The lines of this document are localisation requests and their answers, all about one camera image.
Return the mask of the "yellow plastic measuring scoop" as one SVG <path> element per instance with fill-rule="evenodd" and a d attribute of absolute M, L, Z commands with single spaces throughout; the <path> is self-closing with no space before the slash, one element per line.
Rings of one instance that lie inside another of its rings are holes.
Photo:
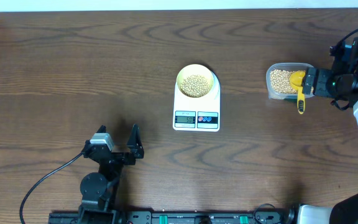
<path fill-rule="evenodd" d="M 297 110 L 299 114 L 303 114 L 305 111 L 305 94 L 303 93 L 303 78 L 305 77 L 305 71 L 296 71 L 290 75 L 290 86 L 296 90 L 297 93 Z"/>

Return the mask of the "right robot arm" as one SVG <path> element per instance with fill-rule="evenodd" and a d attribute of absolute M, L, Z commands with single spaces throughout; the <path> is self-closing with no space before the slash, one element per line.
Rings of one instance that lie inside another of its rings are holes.
<path fill-rule="evenodd" d="M 301 79 L 302 93 L 330 98 L 331 105 L 346 101 L 342 111 L 351 108 L 358 126 L 358 37 L 351 45 L 340 41 L 330 48 L 334 58 L 327 69 L 309 68 Z M 302 205 L 297 223 L 358 223 L 358 193 L 335 204 L 332 208 Z"/>

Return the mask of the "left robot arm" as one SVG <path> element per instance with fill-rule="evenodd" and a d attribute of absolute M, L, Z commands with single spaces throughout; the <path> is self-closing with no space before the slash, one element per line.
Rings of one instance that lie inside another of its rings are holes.
<path fill-rule="evenodd" d="M 82 150 L 85 158 L 99 164 L 97 172 L 86 175 L 80 184 L 82 194 L 78 223 L 113 223 L 114 202 L 121 172 L 124 166 L 133 166 L 144 157 L 138 125 L 133 125 L 127 142 L 129 152 L 114 152 L 114 143 L 106 127 L 101 126 L 93 137 L 85 142 Z"/>

